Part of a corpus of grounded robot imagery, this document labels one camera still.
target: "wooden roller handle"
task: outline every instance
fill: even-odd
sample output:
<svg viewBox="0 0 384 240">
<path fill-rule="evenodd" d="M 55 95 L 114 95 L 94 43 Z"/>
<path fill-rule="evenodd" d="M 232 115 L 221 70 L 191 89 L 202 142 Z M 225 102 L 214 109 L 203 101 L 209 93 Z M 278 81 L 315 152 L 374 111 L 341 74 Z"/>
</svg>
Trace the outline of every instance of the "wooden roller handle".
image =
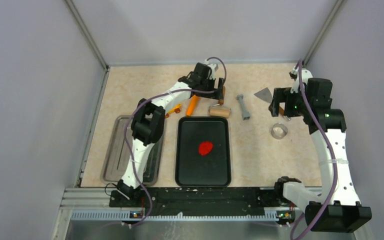
<svg viewBox="0 0 384 240">
<path fill-rule="evenodd" d="M 225 93 L 226 93 L 226 87 L 223 86 L 223 98 L 218 100 L 218 104 L 223 105 L 225 104 Z"/>
<path fill-rule="evenodd" d="M 210 116 L 216 116 L 216 117 L 228 118 L 231 115 L 231 112 L 229 109 L 211 108 L 209 110 L 209 115 Z"/>
</svg>

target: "orange tool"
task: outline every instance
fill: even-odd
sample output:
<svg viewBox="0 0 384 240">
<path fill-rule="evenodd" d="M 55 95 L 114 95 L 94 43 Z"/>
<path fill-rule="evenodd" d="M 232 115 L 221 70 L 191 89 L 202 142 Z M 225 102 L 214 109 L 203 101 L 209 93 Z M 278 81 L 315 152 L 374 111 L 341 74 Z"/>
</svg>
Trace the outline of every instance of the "orange tool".
<svg viewBox="0 0 384 240">
<path fill-rule="evenodd" d="M 199 100 L 200 100 L 200 97 L 197 95 L 193 95 L 190 98 L 190 103 L 189 103 L 189 106 L 187 107 L 187 110 L 186 110 L 186 116 L 192 116 L 192 114 L 194 113 L 195 107 L 197 106 Z"/>
<path fill-rule="evenodd" d="M 180 107 L 181 106 L 182 106 L 181 103 L 174 106 L 173 109 L 171 109 L 170 111 L 167 112 L 167 114 L 165 115 L 165 118 L 170 117 L 170 114 L 172 114 L 172 113 L 177 113 L 177 114 L 180 113 Z"/>
<path fill-rule="evenodd" d="M 220 104 L 220 105 L 225 104 L 225 94 L 226 94 L 226 87 L 225 86 L 223 86 L 223 90 L 222 91 L 223 91 L 223 98 L 218 100 L 218 104 Z"/>
</svg>

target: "metal floor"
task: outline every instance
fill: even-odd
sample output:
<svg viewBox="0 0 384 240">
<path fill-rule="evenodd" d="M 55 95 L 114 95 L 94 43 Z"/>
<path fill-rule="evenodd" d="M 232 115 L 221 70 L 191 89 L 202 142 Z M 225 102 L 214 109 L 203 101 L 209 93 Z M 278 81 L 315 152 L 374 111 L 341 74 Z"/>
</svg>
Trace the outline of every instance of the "metal floor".
<svg viewBox="0 0 384 240">
<path fill-rule="evenodd" d="M 66 240 L 289 240 L 290 228 L 268 227 L 243 221 L 149 221 L 129 230 L 109 221 L 72 220 Z M 297 237 L 306 224 L 302 222 Z M 304 240 L 355 240 L 353 234 L 310 232 Z"/>
</svg>

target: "metal scraper blade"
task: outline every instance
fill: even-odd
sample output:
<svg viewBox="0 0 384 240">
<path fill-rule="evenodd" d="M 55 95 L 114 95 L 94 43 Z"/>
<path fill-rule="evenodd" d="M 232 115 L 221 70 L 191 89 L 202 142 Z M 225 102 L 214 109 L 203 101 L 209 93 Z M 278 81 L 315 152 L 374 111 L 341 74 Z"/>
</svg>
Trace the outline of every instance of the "metal scraper blade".
<svg viewBox="0 0 384 240">
<path fill-rule="evenodd" d="M 269 88 L 266 87 L 264 88 L 263 90 L 259 91 L 259 92 L 256 92 L 254 93 L 254 95 L 263 100 L 264 102 L 267 102 L 267 103 L 272 103 L 272 93 L 270 92 Z"/>
</svg>

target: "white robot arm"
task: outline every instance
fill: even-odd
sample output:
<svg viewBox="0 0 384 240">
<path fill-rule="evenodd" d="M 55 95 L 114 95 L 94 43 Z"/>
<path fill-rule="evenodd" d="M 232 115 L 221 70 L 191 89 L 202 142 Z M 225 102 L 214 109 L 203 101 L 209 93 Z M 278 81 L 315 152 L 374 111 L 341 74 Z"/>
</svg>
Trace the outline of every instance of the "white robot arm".
<svg viewBox="0 0 384 240">
<path fill-rule="evenodd" d="M 295 67 L 290 72 L 295 80 L 292 87 L 275 88 L 272 102 L 269 106 L 273 117 L 279 114 L 279 103 L 285 103 L 284 114 L 289 118 L 303 116 L 308 125 L 311 139 L 315 145 L 318 164 L 320 167 L 322 193 L 314 192 L 295 178 L 283 176 L 275 183 L 277 197 L 294 203 L 305 213 L 307 225 L 316 218 L 322 203 L 327 199 L 334 180 L 333 163 L 337 166 L 337 183 L 333 195 L 328 201 L 326 209 L 318 218 L 312 231 L 350 233 L 361 227 L 372 218 L 370 207 L 363 207 L 359 196 L 354 189 L 348 165 L 345 139 L 346 124 L 343 112 L 340 109 L 331 109 L 332 82 L 328 79 L 313 78 L 311 72 L 302 69 L 302 82 L 305 86 L 305 98 L 307 98 L 312 113 L 320 123 L 327 139 L 332 145 L 335 159 L 323 137 L 321 130 L 313 121 L 307 109 L 297 79 L 298 71 Z"/>
<path fill-rule="evenodd" d="M 136 134 L 137 132 L 145 132 L 149 135 L 152 135 L 151 132 L 161 132 L 164 129 L 164 115 L 166 111 L 171 110 L 177 104 L 189 99 L 192 95 L 190 91 L 178 91 L 175 90 L 185 89 L 185 90 L 201 90 L 201 91 L 214 91 L 213 94 L 198 94 L 198 96 L 205 98 L 214 98 L 220 99 L 223 95 L 221 95 L 221 87 L 224 84 L 224 78 L 219 79 L 218 88 L 214 89 L 214 84 L 216 81 L 216 71 L 218 69 L 217 64 L 209 64 L 206 60 L 204 63 L 198 63 L 195 66 L 195 70 L 188 74 L 188 76 L 181 77 L 178 82 L 176 82 L 166 93 L 169 93 L 166 96 L 162 96 L 160 98 L 156 98 L 151 101 L 152 108 L 159 111 L 158 119 L 150 122 L 144 119 L 145 115 L 150 115 L 147 112 L 144 112 L 142 115 L 138 116 L 138 119 L 142 122 L 135 122 L 133 119 L 132 126 L 136 126 L 137 129 L 133 130 L 133 144 L 132 151 L 134 155 L 134 166 L 137 172 L 137 176 L 140 181 L 143 181 L 143 173 L 145 170 L 145 166 L 148 160 L 148 156 L 152 147 L 159 140 L 161 136 L 156 134 L 153 140 L 149 140 L 147 137 L 139 136 L 140 134 Z M 153 118 L 157 115 L 156 112 L 150 112 Z M 140 183 L 137 181 L 134 170 L 133 170 L 133 158 L 130 156 L 128 166 L 121 180 L 117 184 L 118 191 L 125 196 L 126 198 L 130 198 L 131 192 L 139 187 Z"/>
</svg>

